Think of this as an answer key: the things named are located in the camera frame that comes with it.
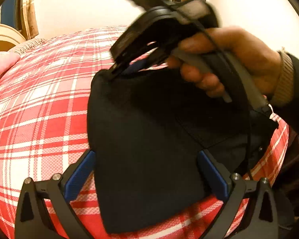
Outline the person's right hand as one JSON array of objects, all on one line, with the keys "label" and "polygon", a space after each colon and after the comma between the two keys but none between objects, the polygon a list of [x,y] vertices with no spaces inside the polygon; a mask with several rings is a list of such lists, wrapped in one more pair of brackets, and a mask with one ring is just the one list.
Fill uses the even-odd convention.
[{"label": "person's right hand", "polygon": [[[240,27],[211,28],[206,32],[221,49],[231,52],[243,64],[263,95],[274,95],[281,73],[281,57],[277,51]],[[209,97],[224,95],[225,87],[216,75],[201,73],[173,56],[166,63],[172,69],[179,68],[183,79],[196,84]]]}]

